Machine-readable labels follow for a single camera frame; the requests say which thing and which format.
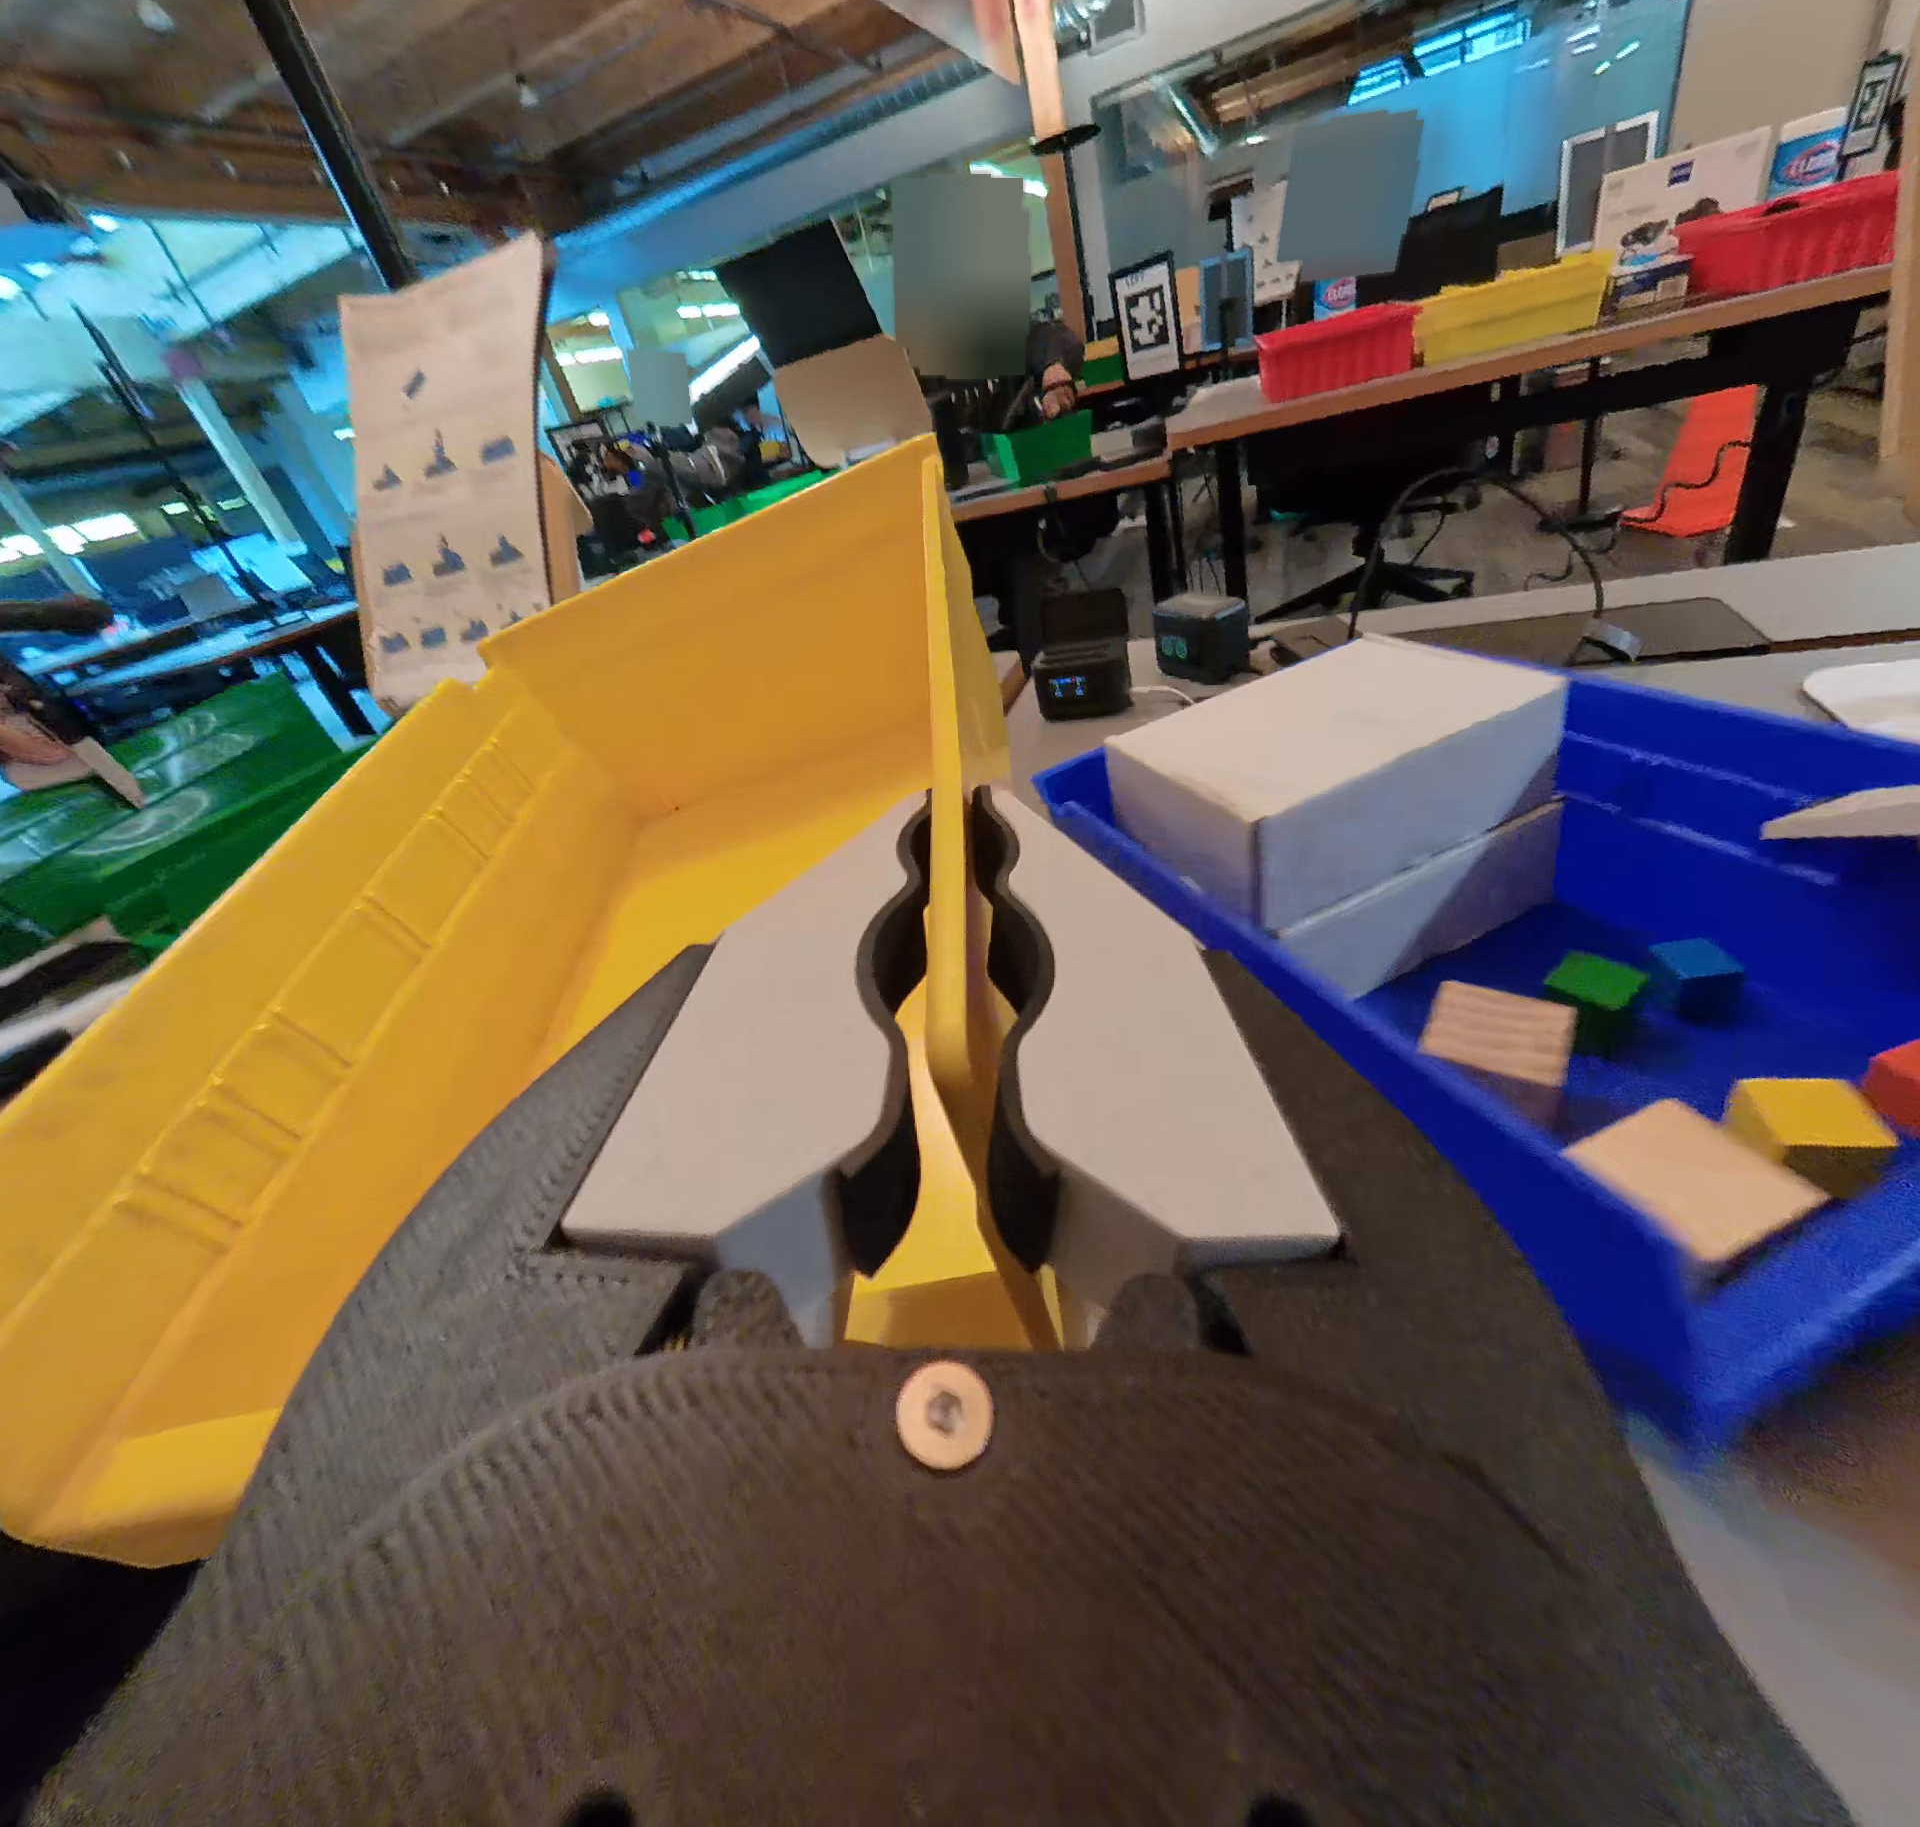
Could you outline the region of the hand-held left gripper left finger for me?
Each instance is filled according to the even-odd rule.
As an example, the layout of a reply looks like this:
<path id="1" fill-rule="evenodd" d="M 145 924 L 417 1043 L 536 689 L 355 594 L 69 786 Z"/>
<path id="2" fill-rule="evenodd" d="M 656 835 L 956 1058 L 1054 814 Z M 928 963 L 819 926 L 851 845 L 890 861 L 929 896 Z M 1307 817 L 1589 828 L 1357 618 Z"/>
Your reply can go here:
<path id="1" fill-rule="evenodd" d="M 899 1245 L 920 1142 L 901 999 L 926 973 L 929 800 L 894 806 L 699 957 L 562 1218 L 589 1254 L 765 1276 L 839 1344 Z"/>

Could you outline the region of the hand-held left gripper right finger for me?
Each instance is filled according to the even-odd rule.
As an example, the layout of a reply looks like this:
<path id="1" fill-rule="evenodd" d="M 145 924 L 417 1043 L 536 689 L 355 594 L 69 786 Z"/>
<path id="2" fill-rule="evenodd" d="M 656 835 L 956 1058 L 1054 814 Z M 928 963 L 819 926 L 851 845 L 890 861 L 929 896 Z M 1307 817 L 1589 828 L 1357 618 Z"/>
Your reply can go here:
<path id="1" fill-rule="evenodd" d="M 997 1239 L 1065 1339 L 1130 1284 L 1315 1263 L 1341 1226 L 1186 928 L 1002 786 L 970 808 L 989 905 Z"/>

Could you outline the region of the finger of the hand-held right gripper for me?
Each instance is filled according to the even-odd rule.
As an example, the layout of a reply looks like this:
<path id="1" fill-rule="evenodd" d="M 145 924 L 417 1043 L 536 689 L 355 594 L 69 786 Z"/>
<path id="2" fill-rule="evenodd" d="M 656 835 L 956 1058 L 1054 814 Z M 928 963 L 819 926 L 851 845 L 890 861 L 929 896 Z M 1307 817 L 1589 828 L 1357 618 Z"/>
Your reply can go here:
<path id="1" fill-rule="evenodd" d="M 1842 840 L 1903 838 L 1918 840 L 1920 792 L 1915 785 L 1867 789 L 1816 801 L 1763 823 L 1763 840 Z"/>

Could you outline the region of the blue wooden cube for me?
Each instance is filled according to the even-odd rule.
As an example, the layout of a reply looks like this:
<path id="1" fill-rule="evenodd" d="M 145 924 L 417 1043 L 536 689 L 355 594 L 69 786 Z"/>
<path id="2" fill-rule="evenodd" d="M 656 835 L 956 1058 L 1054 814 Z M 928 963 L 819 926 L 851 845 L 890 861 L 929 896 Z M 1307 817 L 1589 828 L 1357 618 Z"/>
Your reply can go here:
<path id="1" fill-rule="evenodd" d="M 1746 968 L 1709 939 L 1677 939 L 1648 947 L 1649 999 L 1689 1024 L 1735 1021 Z"/>

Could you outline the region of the yellow wooden cube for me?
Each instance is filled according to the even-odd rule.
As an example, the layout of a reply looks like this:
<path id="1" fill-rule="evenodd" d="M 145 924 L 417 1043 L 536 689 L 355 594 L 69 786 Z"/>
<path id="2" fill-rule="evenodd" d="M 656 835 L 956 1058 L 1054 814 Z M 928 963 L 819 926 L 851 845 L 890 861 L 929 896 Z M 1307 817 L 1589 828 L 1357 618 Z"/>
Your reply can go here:
<path id="1" fill-rule="evenodd" d="M 1831 1200 L 1872 1191 L 1898 1154 L 1890 1123 L 1841 1077 L 1746 1077 L 1726 1094 L 1720 1125 Z"/>

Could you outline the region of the green wooden cube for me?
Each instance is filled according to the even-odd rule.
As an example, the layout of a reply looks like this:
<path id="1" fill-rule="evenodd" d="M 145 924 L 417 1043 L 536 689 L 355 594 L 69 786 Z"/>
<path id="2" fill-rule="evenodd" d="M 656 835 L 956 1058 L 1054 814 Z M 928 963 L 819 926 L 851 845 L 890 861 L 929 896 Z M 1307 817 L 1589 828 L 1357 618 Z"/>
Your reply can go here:
<path id="1" fill-rule="evenodd" d="M 1649 973 L 1595 951 L 1564 954 L 1542 980 L 1542 999 L 1574 1016 L 1574 1052 L 1612 1056 L 1631 1038 Z"/>

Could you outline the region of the white cardboard mailer box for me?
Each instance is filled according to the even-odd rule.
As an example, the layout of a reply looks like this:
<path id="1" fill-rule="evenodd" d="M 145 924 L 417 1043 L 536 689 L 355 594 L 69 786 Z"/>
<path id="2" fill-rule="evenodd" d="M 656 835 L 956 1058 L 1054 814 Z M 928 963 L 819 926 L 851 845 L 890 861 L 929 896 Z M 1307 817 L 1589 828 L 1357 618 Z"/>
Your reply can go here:
<path id="1" fill-rule="evenodd" d="M 1280 934 L 1555 790 L 1571 682 L 1361 637 L 1103 743 L 1112 819 Z"/>
<path id="2" fill-rule="evenodd" d="M 1551 800 L 1477 834 L 1280 929 L 1274 940 L 1336 994 L 1362 999 L 1549 905 L 1564 808 Z"/>

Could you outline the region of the natural wooden cube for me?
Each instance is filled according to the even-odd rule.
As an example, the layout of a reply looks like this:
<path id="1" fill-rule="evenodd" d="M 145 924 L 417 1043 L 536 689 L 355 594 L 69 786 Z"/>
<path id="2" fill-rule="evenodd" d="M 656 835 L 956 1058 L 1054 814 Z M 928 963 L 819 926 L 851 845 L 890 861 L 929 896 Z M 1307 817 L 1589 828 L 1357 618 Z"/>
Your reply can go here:
<path id="1" fill-rule="evenodd" d="M 1551 1132 L 1576 1026 L 1576 1012 L 1567 1003 L 1449 980 L 1431 996 L 1418 1052 L 1497 1097 L 1517 1118 Z"/>
<path id="2" fill-rule="evenodd" d="M 1695 1281 L 1725 1281 L 1820 1222 L 1831 1197 L 1677 1099 L 1655 1101 L 1561 1151 L 1634 1209 Z"/>

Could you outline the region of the blue plastic bin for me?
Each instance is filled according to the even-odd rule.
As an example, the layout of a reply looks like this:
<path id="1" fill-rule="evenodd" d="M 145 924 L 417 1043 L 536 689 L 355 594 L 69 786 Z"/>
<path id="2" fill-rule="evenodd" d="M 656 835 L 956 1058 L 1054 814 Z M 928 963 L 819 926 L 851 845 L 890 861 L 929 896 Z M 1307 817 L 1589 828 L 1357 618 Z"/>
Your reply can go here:
<path id="1" fill-rule="evenodd" d="M 1499 1351 L 1557 1339 L 1606 1402 L 1709 1460 L 1841 1361 L 1915 1320 L 1915 1142 L 1879 1182 L 1826 1200 L 1732 1268 L 1697 1266 L 1564 1160 L 1564 1142 L 1417 1050 L 1445 980 L 1534 996 L 1571 951 L 1707 939 L 1744 973 L 1735 1013 L 1643 1007 L 1606 1056 L 1573 1056 L 1573 1137 L 1679 1101 L 1722 1108 L 1744 1077 L 1857 1080 L 1915 1040 L 1915 842 L 1770 842 L 1772 817 L 1915 785 L 1915 746 L 1839 727 L 1579 679 L 1561 743 L 1573 792 L 1538 866 L 1496 896 L 1499 926 L 1352 999 L 1211 901 L 1114 817 L 1099 751 L 1035 778 L 1054 823 L 1186 928 L 1327 1194 L 1357 1284 L 1404 1302 L 1420 1344 L 1460 1347 L 1468 1313 Z"/>

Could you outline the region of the yellow plastic bin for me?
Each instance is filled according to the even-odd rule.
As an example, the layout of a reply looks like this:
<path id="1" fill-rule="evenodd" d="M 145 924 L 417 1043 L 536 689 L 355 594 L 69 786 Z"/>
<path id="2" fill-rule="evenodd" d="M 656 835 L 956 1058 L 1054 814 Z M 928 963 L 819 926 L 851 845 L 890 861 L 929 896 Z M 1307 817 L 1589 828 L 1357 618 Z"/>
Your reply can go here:
<path id="1" fill-rule="evenodd" d="M 5 1545 L 221 1540 L 330 1323 L 548 1065 L 1007 769 L 932 439 L 511 625 L 5 1108 Z"/>

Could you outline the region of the black desk pad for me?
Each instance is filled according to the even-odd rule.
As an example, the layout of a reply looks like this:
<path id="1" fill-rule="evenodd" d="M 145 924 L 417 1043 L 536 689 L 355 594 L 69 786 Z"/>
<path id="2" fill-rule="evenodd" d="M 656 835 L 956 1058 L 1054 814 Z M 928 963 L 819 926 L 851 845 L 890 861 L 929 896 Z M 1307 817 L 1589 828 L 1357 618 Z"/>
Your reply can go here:
<path id="1" fill-rule="evenodd" d="M 1406 641 L 1546 668 L 1744 657 L 1772 644 L 1716 597 L 1682 597 L 1605 616 L 1537 616 L 1433 625 Z"/>

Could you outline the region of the grey desk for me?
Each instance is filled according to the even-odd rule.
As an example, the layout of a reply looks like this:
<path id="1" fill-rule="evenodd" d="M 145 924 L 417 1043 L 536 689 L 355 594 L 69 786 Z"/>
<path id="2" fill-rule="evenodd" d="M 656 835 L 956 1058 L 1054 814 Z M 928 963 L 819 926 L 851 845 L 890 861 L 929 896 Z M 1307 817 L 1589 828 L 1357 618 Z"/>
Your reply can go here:
<path id="1" fill-rule="evenodd" d="M 1024 690 L 1007 720 L 1015 783 L 1054 778 L 1037 798 L 1070 835 L 1267 981 L 1513 1224 L 1701 1599 L 1857 1824 L 1915 1824 L 1915 1144 L 1881 1188 L 1707 1285 L 1542 1136 L 1430 1077 L 1411 1024 L 1445 974 L 1542 974 L 1560 951 L 1695 934 L 1726 947 L 1746 968 L 1740 1021 L 1651 1012 L 1617 1063 L 1576 1060 L 1574 1136 L 1662 1097 L 1720 1109 L 1738 1050 L 1766 1076 L 1853 1077 L 1914 1041 L 1915 858 L 1876 840 L 1831 878 L 1816 847 L 1760 831 L 1796 801 L 1915 785 L 1914 746 L 1814 723 L 1797 695 L 1829 665 L 1915 655 L 1915 571 L 1915 545 L 1884 545 L 1648 576 L 1659 604 L 1719 597 L 1808 649 L 1573 674 L 1551 898 L 1358 1001 L 1329 999 L 1121 835 L 1106 767 L 1082 759 L 1121 719 L 1047 724 Z"/>

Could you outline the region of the white document stand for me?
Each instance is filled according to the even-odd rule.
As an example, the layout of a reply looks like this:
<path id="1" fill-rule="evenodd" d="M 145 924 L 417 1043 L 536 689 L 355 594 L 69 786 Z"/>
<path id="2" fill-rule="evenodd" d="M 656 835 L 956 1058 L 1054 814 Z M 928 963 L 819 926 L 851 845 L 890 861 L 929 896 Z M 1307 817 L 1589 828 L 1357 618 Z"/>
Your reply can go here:
<path id="1" fill-rule="evenodd" d="M 1875 740 L 1920 741 L 1915 657 L 1829 665 L 1799 682 L 1799 696 L 1831 724 Z"/>

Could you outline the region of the orange floor sign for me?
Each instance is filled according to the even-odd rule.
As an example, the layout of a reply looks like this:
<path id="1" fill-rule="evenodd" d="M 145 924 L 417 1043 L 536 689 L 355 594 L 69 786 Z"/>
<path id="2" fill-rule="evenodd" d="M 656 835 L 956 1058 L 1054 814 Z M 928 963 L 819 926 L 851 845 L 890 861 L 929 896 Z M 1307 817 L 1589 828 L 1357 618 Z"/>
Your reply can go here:
<path id="1" fill-rule="evenodd" d="M 1666 540 L 1722 533 L 1738 509 L 1761 392 L 1755 385 L 1689 402 L 1655 496 L 1625 509 L 1625 530 Z"/>

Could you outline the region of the black battery charger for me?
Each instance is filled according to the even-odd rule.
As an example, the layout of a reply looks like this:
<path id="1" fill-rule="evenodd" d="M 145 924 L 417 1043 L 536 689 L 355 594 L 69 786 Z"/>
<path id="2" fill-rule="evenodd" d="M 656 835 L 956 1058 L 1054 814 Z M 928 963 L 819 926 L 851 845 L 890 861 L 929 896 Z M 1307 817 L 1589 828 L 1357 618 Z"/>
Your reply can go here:
<path id="1" fill-rule="evenodd" d="M 1047 724 L 1126 713 L 1133 706 L 1126 594 L 1097 587 L 1046 596 L 1029 682 Z"/>

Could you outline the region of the black cube charger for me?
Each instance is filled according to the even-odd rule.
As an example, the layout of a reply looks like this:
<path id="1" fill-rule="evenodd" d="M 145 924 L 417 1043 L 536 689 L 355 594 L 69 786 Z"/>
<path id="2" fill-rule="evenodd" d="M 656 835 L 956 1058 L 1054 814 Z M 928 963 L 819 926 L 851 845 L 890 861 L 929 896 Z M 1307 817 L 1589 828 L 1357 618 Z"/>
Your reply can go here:
<path id="1" fill-rule="evenodd" d="M 1220 689 L 1252 670 L 1252 616 L 1229 594 L 1181 592 L 1155 604 L 1155 665 L 1175 682 Z"/>

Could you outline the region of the long wooden table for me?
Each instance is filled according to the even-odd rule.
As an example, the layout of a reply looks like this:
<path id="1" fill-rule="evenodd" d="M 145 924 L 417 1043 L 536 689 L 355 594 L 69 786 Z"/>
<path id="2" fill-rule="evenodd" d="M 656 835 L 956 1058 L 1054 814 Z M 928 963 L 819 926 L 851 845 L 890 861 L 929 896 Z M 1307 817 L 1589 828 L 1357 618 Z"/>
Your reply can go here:
<path id="1" fill-rule="evenodd" d="M 1722 558 L 1748 565 L 1775 550 L 1814 383 L 1844 362 L 1859 316 L 1896 291 L 1895 266 L 1881 263 L 1284 404 L 1242 376 L 1189 399 L 1167 421 L 1167 446 L 1176 459 L 1212 454 L 1224 584 L 1246 597 L 1246 454 L 1274 469 L 1357 469 L 1755 385 L 1761 404 Z"/>

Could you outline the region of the large red bin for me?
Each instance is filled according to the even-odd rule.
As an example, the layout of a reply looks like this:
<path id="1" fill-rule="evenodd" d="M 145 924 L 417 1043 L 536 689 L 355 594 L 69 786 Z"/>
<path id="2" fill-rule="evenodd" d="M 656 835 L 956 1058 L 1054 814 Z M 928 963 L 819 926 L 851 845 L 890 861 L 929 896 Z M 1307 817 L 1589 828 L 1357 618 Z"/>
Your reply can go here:
<path id="1" fill-rule="evenodd" d="M 1760 297 L 1890 261 L 1901 171 L 1828 184 L 1781 201 L 1714 212 L 1675 227 L 1701 298 Z"/>

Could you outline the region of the black office chair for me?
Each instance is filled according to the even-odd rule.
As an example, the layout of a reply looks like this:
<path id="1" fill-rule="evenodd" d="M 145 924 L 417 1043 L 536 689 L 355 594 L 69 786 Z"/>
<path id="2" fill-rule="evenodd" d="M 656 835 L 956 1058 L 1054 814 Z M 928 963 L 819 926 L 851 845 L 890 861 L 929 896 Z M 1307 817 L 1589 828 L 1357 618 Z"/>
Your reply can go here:
<path id="1" fill-rule="evenodd" d="M 1468 571 L 1440 568 L 1423 574 L 1411 561 L 1381 561 L 1377 574 L 1365 568 L 1381 542 L 1394 502 L 1414 486 L 1411 510 L 1450 512 L 1447 489 L 1484 463 L 1483 443 L 1392 449 L 1388 443 L 1345 446 L 1331 441 L 1327 428 L 1296 426 L 1245 443 L 1260 509 L 1271 517 L 1300 517 L 1311 525 L 1340 523 L 1355 532 L 1352 554 L 1358 571 L 1307 590 L 1271 611 L 1256 616 L 1258 625 L 1296 616 L 1333 616 L 1358 600 L 1361 614 L 1379 609 L 1391 597 L 1438 604 L 1471 597 L 1477 576 Z"/>

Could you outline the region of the small yellow bin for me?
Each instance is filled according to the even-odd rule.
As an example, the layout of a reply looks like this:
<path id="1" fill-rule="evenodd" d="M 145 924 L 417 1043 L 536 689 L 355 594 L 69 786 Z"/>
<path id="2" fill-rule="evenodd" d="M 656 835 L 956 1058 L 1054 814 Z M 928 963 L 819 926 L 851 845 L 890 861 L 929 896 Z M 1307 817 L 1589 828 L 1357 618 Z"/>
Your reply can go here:
<path id="1" fill-rule="evenodd" d="M 1447 368 L 1481 353 L 1510 351 L 1592 333 L 1600 317 L 1615 258 L 1606 251 L 1567 256 L 1546 266 L 1452 286 L 1420 305 L 1411 338 L 1423 368 Z"/>

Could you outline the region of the large green bin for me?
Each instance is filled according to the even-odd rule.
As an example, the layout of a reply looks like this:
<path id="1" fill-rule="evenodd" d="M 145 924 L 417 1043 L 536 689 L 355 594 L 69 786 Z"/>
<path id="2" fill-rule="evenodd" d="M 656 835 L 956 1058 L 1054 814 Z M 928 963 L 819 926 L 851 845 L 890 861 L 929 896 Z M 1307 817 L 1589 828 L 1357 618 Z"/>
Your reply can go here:
<path id="1" fill-rule="evenodd" d="M 326 795 L 361 748 L 338 743 L 293 683 L 219 692 L 111 746 L 143 806 L 95 778 L 5 786 L 1 959 L 90 924 L 178 936 Z"/>

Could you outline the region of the white printed carton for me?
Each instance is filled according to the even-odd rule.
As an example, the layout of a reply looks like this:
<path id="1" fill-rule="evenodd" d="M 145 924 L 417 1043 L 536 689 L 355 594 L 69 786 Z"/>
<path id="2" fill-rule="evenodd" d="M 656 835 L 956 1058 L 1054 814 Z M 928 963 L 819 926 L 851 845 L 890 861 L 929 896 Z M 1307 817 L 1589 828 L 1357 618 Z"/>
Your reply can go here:
<path id="1" fill-rule="evenodd" d="M 1625 275 L 1671 258 L 1682 225 L 1756 209 L 1772 146 L 1775 130 L 1761 127 L 1609 171 L 1596 197 L 1592 251 Z"/>

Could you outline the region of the green plastic bin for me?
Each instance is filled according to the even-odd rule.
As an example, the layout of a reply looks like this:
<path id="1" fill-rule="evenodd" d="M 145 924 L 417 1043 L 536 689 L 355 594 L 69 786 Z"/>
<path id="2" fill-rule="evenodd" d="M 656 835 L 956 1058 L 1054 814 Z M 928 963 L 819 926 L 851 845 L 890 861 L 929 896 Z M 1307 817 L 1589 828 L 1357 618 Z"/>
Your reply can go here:
<path id="1" fill-rule="evenodd" d="M 1086 467 L 1094 459 L 1094 418 L 1078 407 L 1065 417 L 1029 422 L 1011 432 L 983 432 L 983 463 L 1010 486 L 1047 484 Z"/>

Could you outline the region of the illustrated instruction sheet board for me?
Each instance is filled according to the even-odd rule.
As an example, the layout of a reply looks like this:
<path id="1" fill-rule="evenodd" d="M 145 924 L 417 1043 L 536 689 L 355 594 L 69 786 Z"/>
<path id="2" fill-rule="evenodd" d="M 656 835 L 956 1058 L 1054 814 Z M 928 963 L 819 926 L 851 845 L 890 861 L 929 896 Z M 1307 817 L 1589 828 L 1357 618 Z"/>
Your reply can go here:
<path id="1" fill-rule="evenodd" d="M 485 676 L 481 646 L 583 592 L 584 506 L 542 449 L 552 253 L 532 234 L 342 297 L 353 592 L 377 706 Z"/>

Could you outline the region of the small red bin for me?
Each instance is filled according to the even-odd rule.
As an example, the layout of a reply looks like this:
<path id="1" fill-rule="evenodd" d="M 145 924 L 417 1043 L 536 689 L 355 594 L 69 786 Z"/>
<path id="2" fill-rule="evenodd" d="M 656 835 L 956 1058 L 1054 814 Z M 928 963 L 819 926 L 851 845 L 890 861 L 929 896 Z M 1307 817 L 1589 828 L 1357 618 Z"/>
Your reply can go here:
<path id="1" fill-rule="evenodd" d="M 1271 405 L 1344 392 L 1417 365 L 1414 302 L 1381 302 L 1256 336 L 1260 396 Z"/>

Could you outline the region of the black panel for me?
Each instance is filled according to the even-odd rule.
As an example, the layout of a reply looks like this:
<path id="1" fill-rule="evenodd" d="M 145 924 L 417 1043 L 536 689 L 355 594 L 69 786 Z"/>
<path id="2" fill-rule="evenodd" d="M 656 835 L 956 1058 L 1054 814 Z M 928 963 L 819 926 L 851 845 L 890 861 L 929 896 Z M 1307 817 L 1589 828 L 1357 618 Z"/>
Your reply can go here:
<path id="1" fill-rule="evenodd" d="M 717 261 L 713 276 L 776 376 L 882 334 L 881 317 L 829 219 Z"/>

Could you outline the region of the black metal pole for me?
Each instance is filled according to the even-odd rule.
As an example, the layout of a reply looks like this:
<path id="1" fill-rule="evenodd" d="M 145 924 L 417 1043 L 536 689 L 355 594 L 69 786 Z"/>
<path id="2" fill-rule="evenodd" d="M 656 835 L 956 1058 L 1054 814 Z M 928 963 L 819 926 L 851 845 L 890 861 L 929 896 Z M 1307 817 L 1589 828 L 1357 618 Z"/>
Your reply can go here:
<path id="1" fill-rule="evenodd" d="M 323 65 L 291 0 L 240 0 L 254 38 L 266 47 L 293 111 L 319 162 L 350 227 L 379 284 L 397 294 L 420 279 L 395 216 L 372 180 L 370 165 L 344 116 Z"/>

